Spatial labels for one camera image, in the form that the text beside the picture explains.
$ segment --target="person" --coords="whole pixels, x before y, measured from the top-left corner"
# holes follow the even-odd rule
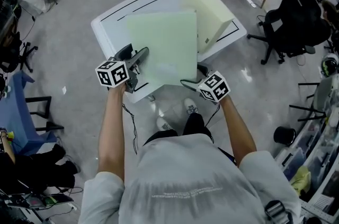
[[[56,165],[66,154],[60,145],[55,144],[51,151],[43,154],[15,155],[6,130],[0,130],[0,138],[4,151],[0,153],[0,166],[4,172],[0,177],[0,190],[5,194],[30,193],[31,190],[42,193],[49,186],[74,187],[74,174],[79,170],[71,161]]]
[[[271,154],[257,151],[230,96],[220,105],[237,166],[211,141],[196,104],[182,136],[164,120],[138,151],[133,177],[124,183],[122,98],[111,88],[99,136],[98,173],[85,183],[80,224],[266,223],[265,206],[279,200],[298,223],[295,190]]]

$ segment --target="cable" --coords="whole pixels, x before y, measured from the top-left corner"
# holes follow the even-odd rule
[[[72,192],[72,190],[73,190],[74,188],[80,188],[81,190],[80,190],[80,191],[77,191],[77,192]],[[74,186],[73,188],[70,189],[69,195],[71,195],[71,194],[77,194],[77,193],[82,193],[82,192],[84,192],[84,189],[83,189],[82,187],[80,187],[80,186]]]
[[[304,66],[304,65],[306,64],[306,57],[305,57],[304,54],[302,54],[302,56],[304,57],[304,64],[300,64],[299,61],[298,61],[298,57],[299,57],[299,56],[296,56],[297,64],[298,64],[299,66]]]
[[[71,213],[72,210],[73,210],[73,207],[72,207],[68,212],[66,212],[66,213],[56,213],[56,214],[53,214],[53,215],[51,215],[50,217],[46,218],[45,221],[48,221],[51,217],[55,217],[55,216],[60,216],[60,215],[62,215],[62,214],[68,214],[68,213]]]
[[[32,31],[34,25],[35,25],[35,20],[33,20],[33,25],[32,25],[32,27],[31,27],[30,31],[28,31],[26,37],[24,37],[21,41],[24,41],[24,40],[28,37],[28,35],[31,33],[31,31]]]
[[[133,138],[133,148],[134,148],[134,152],[136,153],[136,155],[138,154],[137,151],[139,150],[138,148],[138,133],[137,133],[137,127],[136,124],[134,122],[134,115],[126,108],[125,104],[122,104],[123,109],[129,113],[131,115],[132,118],[132,122],[133,122],[133,126],[134,126],[134,138]]]
[[[34,17],[31,13],[29,13],[23,6],[21,6],[21,8],[22,8],[23,10],[25,10],[28,14],[30,14],[30,15],[34,18],[34,21],[35,21],[35,17]]]
[[[213,113],[213,115],[210,117],[210,119],[208,120],[208,122],[206,123],[205,127],[207,127],[208,123],[210,123],[211,119],[214,117],[215,114],[217,114],[217,112],[220,109],[220,104],[218,104],[218,107],[216,109],[216,111]]]
[[[258,16],[257,16],[257,19],[258,19],[260,22],[264,22],[264,21],[260,20],[259,17],[265,17],[265,16],[264,16],[264,15],[258,15]]]

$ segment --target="bag strap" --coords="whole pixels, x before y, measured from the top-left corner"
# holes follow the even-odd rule
[[[270,223],[293,224],[291,212],[286,211],[281,201],[270,201],[265,207],[265,213]]]

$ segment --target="black office chair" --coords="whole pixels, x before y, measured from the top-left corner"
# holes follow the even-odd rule
[[[278,62],[281,64],[284,62],[284,53],[288,57],[315,53],[313,46],[328,39],[331,29],[320,16],[321,9],[315,0],[282,0],[278,9],[269,11],[265,21],[259,23],[265,36],[248,34],[247,38],[268,43],[262,65],[267,63],[273,49],[278,53]],[[282,25],[274,31],[272,23],[278,20],[281,20]]]
[[[9,44],[8,47],[1,46],[0,47],[0,68],[5,73],[13,72],[17,66],[20,64],[20,70],[22,70],[23,65],[26,65],[27,69],[30,73],[33,72],[31,67],[28,64],[28,56],[34,50],[37,50],[38,47],[34,46],[29,49],[31,45],[29,42],[24,43],[24,51],[23,54],[20,54],[20,47],[22,45],[22,41],[20,40],[20,33],[17,32],[13,34],[13,40]]]

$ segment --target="yellow cloth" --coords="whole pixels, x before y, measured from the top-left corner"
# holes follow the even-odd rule
[[[311,172],[306,166],[299,167],[295,176],[290,180],[290,184],[299,196],[301,190],[307,193],[311,186]]]

